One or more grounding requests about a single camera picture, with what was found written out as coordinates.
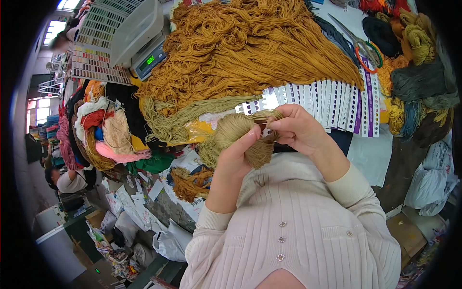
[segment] woman's left hand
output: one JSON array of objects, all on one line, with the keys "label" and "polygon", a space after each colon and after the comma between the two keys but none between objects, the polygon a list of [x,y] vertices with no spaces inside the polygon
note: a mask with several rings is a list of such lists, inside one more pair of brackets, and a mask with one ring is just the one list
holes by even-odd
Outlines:
[{"label": "woman's left hand", "polygon": [[252,130],[220,153],[205,202],[212,212],[227,214],[236,210],[242,180],[252,169],[244,153],[260,136],[261,128],[255,125]]}]

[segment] sweater sleeve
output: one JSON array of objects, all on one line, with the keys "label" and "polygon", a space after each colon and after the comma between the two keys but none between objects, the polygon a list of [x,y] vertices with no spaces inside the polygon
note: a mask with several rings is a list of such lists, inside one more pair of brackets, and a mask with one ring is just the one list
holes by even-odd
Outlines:
[{"label": "sweater sleeve", "polygon": [[395,288],[401,271],[401,248],[387,228],[386,216],[369,182],[353,165],[340,179],[327,183],[332,195],[366,230],[369,249],[381,268],[383,288]]},{"label": "sweater sleeve", "polygon": [[204,205],[193,238],[184,252],[188,267],[181,279],[181,288],[201,287],[202,280],[221,252],[224,233],[233,214],[215,213]]}]

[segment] window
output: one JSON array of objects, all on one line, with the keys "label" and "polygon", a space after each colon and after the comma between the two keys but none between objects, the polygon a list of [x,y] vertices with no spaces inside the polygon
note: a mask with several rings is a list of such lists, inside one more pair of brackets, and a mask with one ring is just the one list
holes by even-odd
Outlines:
[{"label": "window", "polygon": [[45,39],[43,40],[43,44],[50,43],[50,40],[56,37],[59,32],[63,31],[66,27],[66,23],[62,21],[50,21],[50,25],[48,26],[47,34],[45,35]]},{"label": "window", "polygon": [[57,9],[61,10],[74,10],[80,0],[61,0]]}]

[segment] pink yarn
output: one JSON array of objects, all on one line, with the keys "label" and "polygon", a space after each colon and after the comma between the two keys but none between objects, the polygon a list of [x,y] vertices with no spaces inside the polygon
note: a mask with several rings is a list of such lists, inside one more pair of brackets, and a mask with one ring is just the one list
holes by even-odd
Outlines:
[{"label": "pink yarn", "polygon": [[61,150],[62,159],[68,170],[76,171],[79,169],[79,165],[77,165],[75,161],[74,152],[69,142],[69,121],[67,120],[66,113],[59,118],[58,124],[59,130],[56,132],[56,138],[61,141],[59,148]]},{"label": "pink yarn", "polygon": [[112,149],[102,141],[96,142],[96,151],[103,157],[114,160],[116,163],[129,163],[132,161],[150,159],[151,150],[145,149],[143,151],[136,152],[134,154],[115,154]]}]

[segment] woman's right hand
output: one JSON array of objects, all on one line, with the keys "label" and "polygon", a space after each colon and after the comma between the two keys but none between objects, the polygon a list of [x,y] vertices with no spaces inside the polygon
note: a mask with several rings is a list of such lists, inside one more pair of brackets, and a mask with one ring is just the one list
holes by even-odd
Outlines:
[{"label": "woman's right hand", "polygon": [[278,131],[280,144],[286,144],[310,157],[326,145],[330,136],[322,125],[300,105],[281,105],[276,108],[283,119],[269,123],[269,129]]},{"label": "woman's right hand", "polygon": [[322,125],[300,105],[281,105],[276,108],[284,118],[267,124],[280,135],[280,144],[287,144],[308,156],[326,182],[343,177],[350,161]]}]

